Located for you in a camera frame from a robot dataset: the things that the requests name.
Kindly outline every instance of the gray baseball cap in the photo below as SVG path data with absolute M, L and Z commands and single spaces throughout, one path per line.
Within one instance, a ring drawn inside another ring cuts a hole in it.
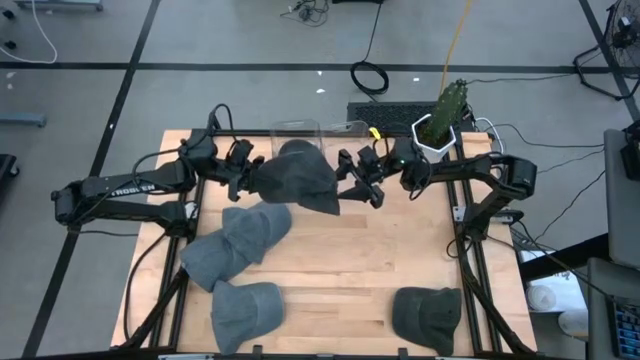
M 260 202 L 248 209 L 222 210 L 222 229 L 231 246 L 247 260 L 262 263 L 264 254 L 291 229 L 291 213 L 284 204 Z
M 276 284 L 216 282 L 211 323 L 222 355 L 235 353 L 243 342 L 268 334 L 283 320 L 284 300 Z
M 253 173 L 253 187 L 268 203 L 297 203 L 340 215 L 336 174 L 320 149 L 306 140 L 286 142 L 277 157 Z
M 229 280 L 251 264 L 224 236 L 222 229 L 197 237 L 180 251 L 189 278 L 208 292 L 218 281 Z
M 462 311 L 461 296 L 460 289 L 399 289 L 391 311 L 393 331 L 407 341 L 436 350 L 440 356 L 451 356 L 453 333 Z

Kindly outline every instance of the keyboard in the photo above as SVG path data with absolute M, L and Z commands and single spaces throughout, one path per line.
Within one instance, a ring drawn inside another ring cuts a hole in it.
M 607 299 L 613 353 L 620 359 L 640 360 L 640 300 Z

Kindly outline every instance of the potted plant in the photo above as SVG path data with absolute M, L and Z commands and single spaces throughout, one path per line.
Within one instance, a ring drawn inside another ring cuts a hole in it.
M 456 143 L 453 125 L 460 120 L 467 103 L 467 87 L 458 80 L 438 97 L 433 114 L 426 114 L 411 126 L 413 142 L 429 162 L 438 162 Z

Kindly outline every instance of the wooden tabletop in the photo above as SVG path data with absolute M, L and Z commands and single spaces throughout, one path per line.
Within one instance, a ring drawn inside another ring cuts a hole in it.
M 175 148 L 189 130 L 168 130 L 161 150 Z M 255 148 L 251 158 L 271 157 L 269 137 L 248 137 Z M 467 157 L 490 150 L 486 133 L 464 133 Z M 215 138 L 219 153 L 224 154 L 231 139 Z M 337 152 L 345 148 L 356 155 L 364 144 L 346 139 L 325 139 L 325 155 L 332 166 Z M 383 145 L 378 145 L 383 152 Z M 172 161 L 175 154 L 161 156 L 156 166 Z M 343 181 L 341 190 L 353 182 Z M 490 189 L 472 181 L 476 201 Z M 407 348 L 410 355 L 437 355 L 433 349 L 407 342 L 391 328 L 391 301 L 398 288 L 419 286 L 433 289 L 462 288 L 457 260 L 449 258 L 445 247 L 454 237 L 449 199 L 444 183 L 430 185 L 416 201 L 399 184 L 399 176 L 386 180 L 384 205 L 373 209 L 369 204 L 341 201 L 341 216 L 316 213 L 291 205 L 293 227 L 271 249 L 261 265 L 251 265 L 231 280 L 234 285 L 268 281 L 277 284 L 284 295 L 284 323 L 273 332 L 245 342 L 238 352 L 251 352 L 253 345 L 263 346 L 264 353 L 397 355 Z M 458 184 L 461 204 L 462 190 Z M 149 202 L 175 200 L 176 195 L 150 196 Z M 241 194 L 237 203 L 227 199 L 227 188 L 208 181 L 200 212 L 198 234 L 208 234 L 221 226 L 222 209 L 249 207 L 260 201 L 258 195 Z M 132 261 L 149 246 L 162 229 L 145 223 Z M 506 225 L 492 224 L 489 234 L 511 243 Z M 140 265 L 132 283 L 130 331 L 147 316 L 158 298 L 168 241 L 156 248 Z M 511 328 L 530 348 L 536 343 L 531 328 L 520 273 L 513 250 L 495 241 L 483 243 L 493 301 Z M 189 282 L 178 351 L 217 352 L 210 312 L 212 295 Z M 454 334 L 454 355 L 472 355 L 467 315 L 463 313 Z M 489 332 L 482 307 L 476 300 L 484 349 L 490 349 Z M 167 307 L 161 344 L 167 343 L 173 316 L 173 302 Z M 122 307 L 112 344 L 124 341 Z

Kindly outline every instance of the white container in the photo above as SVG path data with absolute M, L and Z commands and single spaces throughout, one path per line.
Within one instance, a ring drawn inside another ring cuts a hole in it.
M 442 158 L 449 153 L 449 149 L 451 149 L 451 147 L 453 147 L 453 145 L 456 143 L 456 134 L 453 132 L 453 128 L 449 126 L 451 141 L 449 141 L 447 145 L 441 147 L 440 149 L 434 149 L 432 147 L 421 144 L 418 141 L 418 125 L 423 122 L 429 121 L 430 117 L 431 114 L 427 114 L 421 117 L 418 121 L 414 122 L 413 125 L 411 125 L 411 135 L 413 137 L 413 142 L 422 150 L 422 153 L 427 158 L 427 160 L 429 160 L 429 162 L 431 163 L 436 163 L 442 160 Z
M 587 309 L 565 311 L 558 316 L 558 325 L 569 336 L 589 337 L 589 312 Z
M 534 311 L 546 312 L 556 306 L 556 295 L 548 286 L 529 286 L 527 289 L 527 304 Z

